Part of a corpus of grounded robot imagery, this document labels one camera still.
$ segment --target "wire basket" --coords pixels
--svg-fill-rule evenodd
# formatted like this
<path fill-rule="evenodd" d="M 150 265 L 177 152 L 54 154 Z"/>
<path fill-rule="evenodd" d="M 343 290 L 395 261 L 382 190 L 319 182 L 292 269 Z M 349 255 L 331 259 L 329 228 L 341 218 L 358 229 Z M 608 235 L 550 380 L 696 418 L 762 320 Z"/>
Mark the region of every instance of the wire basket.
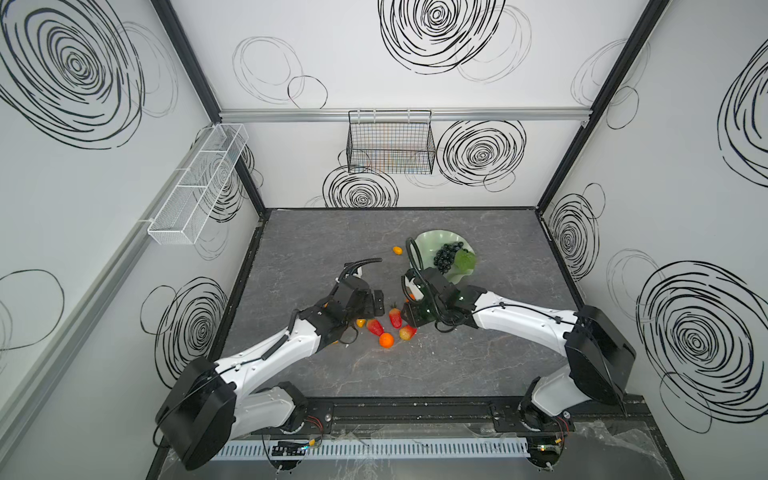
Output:
<path fill-rule="evenodd" d="M 242 124 L 214 126 L 147 233 L 160 245 L 191 245 L 230 180 L 248 133 Z"/>
<path fill-rule="evenodd" d="M 351 174 L 373 169 L 429 175 L 436 155 L 429 110 L 349 112 L 346 162 Z"/>

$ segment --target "orange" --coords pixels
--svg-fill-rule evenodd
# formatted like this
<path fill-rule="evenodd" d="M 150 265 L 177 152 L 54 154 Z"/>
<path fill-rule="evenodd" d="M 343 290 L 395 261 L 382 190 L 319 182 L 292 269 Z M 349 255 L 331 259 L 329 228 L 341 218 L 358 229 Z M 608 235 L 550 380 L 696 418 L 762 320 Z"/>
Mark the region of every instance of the orange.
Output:
<path fill-rule="evenodd" d="M 395 337 L 389 333 L 382 333 L 379 335 L 379 345 L 388 349 L 390 346 L 395 345 Z"/>

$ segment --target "white mesh shelf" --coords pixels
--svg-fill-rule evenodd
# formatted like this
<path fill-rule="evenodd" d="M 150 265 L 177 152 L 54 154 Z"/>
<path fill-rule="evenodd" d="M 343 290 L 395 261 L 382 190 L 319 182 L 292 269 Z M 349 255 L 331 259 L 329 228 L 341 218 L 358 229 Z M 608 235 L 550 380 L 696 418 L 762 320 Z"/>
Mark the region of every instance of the white mesh shelf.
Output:
<path fill-rule="evenodd" d="M 218 124 L 170 192 L 147 232 L 160 245 L 197 242 L 248 141 L 242 124 Z"/>

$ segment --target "black wire basket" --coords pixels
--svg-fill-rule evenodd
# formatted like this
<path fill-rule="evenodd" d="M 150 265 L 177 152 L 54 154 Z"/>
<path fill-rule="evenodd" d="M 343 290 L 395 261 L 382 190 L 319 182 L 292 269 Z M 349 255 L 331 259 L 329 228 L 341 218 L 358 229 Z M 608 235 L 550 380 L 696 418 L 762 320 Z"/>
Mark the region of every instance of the black wire basket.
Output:
<path fill-rule="evenodd" d="M 436 155 L 429 110 L 349 112 L 346 162 L 351 174 L 372 169 L 386 174 L 429 175 Z"/>

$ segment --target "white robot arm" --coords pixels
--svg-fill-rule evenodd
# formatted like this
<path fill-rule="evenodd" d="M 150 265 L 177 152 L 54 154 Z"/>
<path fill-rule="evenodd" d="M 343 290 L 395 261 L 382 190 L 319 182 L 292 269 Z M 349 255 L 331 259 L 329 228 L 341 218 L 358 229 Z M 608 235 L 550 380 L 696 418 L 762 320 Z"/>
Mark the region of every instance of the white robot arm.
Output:
<path fill-rule="evenodd" d="M 216 363 L 195 359 L 182 372 L 155 421 L 188 470 L 207 462 L 229 439 L 267 427 L 292 432 L 301 426 L 307 401 L 296 387 L 282 382 L 253 391 L 288 365 L 337 341 L 355 319 L 383 314 L 381 293 L 372 293 L 352 275 L 359 264 L 345 268 L 328 297 L 294 311 L 287 328 Z M 402 283 L 412 299 L 402 316 L 412 326 L 443 323 L 451 329 L 499 330 L 568 358 L 566 366 L 528 388 L 518 411 L 530 429 L 540 429 L 564 409 L 589 399 L 621 403 L 634 351 L 594 307 L 576 313 L 528 305 L 476 286 L 460 290 L 434 268 L 412 268 Z"/>

